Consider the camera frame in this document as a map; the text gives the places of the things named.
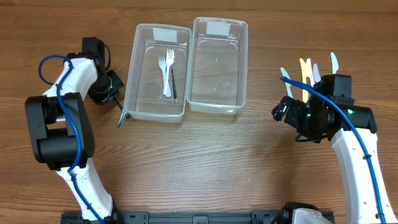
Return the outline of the silver metal fork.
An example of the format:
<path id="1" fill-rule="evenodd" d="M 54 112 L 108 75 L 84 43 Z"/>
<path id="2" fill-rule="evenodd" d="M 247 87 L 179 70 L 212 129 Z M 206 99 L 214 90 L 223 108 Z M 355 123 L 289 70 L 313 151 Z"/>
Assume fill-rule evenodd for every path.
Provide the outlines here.
<path id="1" fill-rule="evenodd" d="M 122 128 L 123 122 L 125 119 L 130 119 L 130 118 L 131 118 L 131 115 L 125 109 L 123 109 L 122 113 L 121 113 L 121 117 L 118 121 L 118 129 Z"/>

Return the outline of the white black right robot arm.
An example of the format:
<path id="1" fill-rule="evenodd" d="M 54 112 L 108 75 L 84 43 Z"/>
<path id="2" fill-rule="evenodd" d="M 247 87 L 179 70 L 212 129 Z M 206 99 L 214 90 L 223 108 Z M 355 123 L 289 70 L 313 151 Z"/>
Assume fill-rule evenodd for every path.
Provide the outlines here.
<path id="1" fill-rule="evenodd" d="M 338 158 L 348 223 L 397 223 L 377 154 L 377 125 L 371 108 L 356 106 L 349 75 L 324 75 L 310 86 L 281 77 L 309 92 L 307 102 L 284 96 L 273 118 L 296 129 L 297 142 L 331 142 Z"/>

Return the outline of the small white plastic fork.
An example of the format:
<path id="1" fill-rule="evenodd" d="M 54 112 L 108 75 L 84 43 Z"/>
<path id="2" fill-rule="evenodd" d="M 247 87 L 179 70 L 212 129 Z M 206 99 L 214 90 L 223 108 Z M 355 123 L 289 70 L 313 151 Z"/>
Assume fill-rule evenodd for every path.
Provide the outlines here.
<path id="1" fill-rule="evenodd" d="M 162 78 L 163 78 L 163 84 L 164 84 L 164 90 L 163 90 L 163 94 L 166 95 L 167 93 L 167 87 L 166 87 L 166 61 L 164 57 L 159 57 L 159 68 L 162 71 Z"/>

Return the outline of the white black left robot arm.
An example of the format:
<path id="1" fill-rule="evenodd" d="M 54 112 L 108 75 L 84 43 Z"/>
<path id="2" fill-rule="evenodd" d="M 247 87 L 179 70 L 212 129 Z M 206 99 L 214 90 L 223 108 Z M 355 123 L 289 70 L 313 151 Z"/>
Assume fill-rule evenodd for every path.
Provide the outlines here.
<path id="1" fill-rule="evenodd" d="M 96 37 L 82 39 L 81 52 L 61 56 L 63 71 L 50 88 L 25 101 L 35 159 L 69 186 L 81 212 L 63 214 L 61 223 L 124 223 L 96 171 L 95 137 L 84 105 L 117 102 L 124 83 L 110 69 L 109 47 Z"/>

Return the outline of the black handled fork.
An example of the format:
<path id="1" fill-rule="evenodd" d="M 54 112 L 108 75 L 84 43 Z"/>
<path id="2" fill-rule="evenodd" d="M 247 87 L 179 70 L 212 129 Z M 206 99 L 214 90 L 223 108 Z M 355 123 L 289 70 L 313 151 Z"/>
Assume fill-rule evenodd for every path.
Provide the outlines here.
<path id="1" fill-rule="evenodd" d="M 178 103 L 177 86 L 175 84 L 175 77 L 174 77 L 174 70 L 173 69 L 171 69 L 171 73 L 172 73 L 172 87 L 173 87 L 174 103 Z"/>

